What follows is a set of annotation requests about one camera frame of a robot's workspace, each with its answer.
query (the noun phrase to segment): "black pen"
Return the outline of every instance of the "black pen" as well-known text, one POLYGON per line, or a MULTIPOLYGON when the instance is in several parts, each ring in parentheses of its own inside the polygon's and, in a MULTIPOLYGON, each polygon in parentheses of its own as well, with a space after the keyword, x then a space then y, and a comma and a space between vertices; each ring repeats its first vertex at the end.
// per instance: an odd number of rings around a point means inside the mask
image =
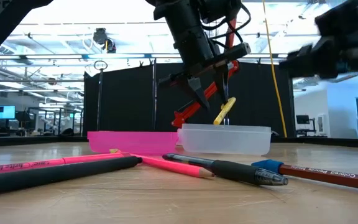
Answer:
POLYGON ((229 180, 246 182, 254 185, 287 185, 288 179, 280 174, 256 166, 239 164, 236 162, 202 159, 168 153, 164 159, 204 167, 217 176, 229 180))
POLYGON ((94 162, 81 162, 1 173, 0 193, 130 168, 140 162, 142 162, 142 158, 127 156, 94 162))

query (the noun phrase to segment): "pink pencil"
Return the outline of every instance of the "pink pencil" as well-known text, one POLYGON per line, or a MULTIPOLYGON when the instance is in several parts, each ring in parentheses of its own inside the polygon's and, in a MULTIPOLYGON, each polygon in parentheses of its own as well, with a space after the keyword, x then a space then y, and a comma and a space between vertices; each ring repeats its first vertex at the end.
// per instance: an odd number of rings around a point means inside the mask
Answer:
POLYGON ((140 155, 136 155, 136 154, 132 154, 132 153, 131 153, 131 155, 141 157, 143 159, 142 162, 144 164, 147 164, 152 167, 157 167, 160 169, 177 172, 180 174, 190 175, 192 177, 205 178, 205 177, 213 177, 214 176, 214 174, 212 172, 210 172, 202 167, 193 166, 193 165, 189 165, 189 164, 182 164, 179 162, 166 161, 163 159, 155 159, 155 158, 151 158, 151 157, 147 157, 147 156, 140 156, 140 155))
POLYGON ((17 164, 5 164, 0 165, 0 173, 11 172, 17 170, 37 169, 50 166, 59 166, 64 164, 73 164, 78 162, 91 162, 103 159, 112 159, 117 157, 123 157, 123 154, 100 154, 100 155, 89 155, 89 156, 71 156, 64 157, 61 159, 49 159, 46 161, 34 161, 34 162, 22 162, 17 164))

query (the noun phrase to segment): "black backdrop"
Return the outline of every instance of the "black backdrop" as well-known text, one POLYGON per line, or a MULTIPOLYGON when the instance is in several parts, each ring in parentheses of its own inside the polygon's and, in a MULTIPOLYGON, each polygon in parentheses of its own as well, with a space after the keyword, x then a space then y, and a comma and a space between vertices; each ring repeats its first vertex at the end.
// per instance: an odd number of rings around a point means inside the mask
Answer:
MULTIPOLYGON (((154 98, 153 74, 156 79, 181 70, 180 63, 161 63, 142 68, 105 72, 103 80, 101 130, 109 131, 176 131, 171 125, 173 112, 191 98, 177 87, 157 89, 154 98)), ((292 84, 286 73, 276 67, 288 136, 295 136, 292 84)), ((85 78, 84 134, 96 130, 99 75, 85 78)), ((212 77, 201 77, 203 88, 212 77)), ((241 70, 229 80, 229 96, 237 98, 229 112, 231 125, 270 126, 283 135, 280 110, 270 65, 241 63, 241 70)), ((200 109, 188 123, 211 124, 219 113, 218 95, 209 99, 211 114, 200 109)))

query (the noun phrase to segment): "wooden table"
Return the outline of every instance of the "wooden table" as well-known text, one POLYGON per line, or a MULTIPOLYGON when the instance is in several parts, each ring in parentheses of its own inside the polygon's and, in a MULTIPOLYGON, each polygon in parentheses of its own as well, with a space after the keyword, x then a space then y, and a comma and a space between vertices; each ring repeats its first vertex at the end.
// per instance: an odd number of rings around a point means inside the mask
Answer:
MULTIPOLYGON (((0 147, 0 164, 92 154, 87 143, 0 147)), ((204 154, 358 174, 358 149, 273 144, 260 156, 204 154)), ((198 179, 147 166, 0 195, 2 223, 358 223, 358 189, 289 177, 284 187, 198 179)))

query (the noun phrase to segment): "pink tray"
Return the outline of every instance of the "pink tray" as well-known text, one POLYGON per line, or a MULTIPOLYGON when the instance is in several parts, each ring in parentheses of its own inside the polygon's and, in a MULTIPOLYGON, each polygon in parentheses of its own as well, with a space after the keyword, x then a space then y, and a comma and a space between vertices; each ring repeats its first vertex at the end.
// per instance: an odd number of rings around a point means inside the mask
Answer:
POLYGON ((98 153, 119 149, 134 154, 161 156, 175 152, 178 135, 171 132, 89 131, 88 140, 91 150, 98 153))

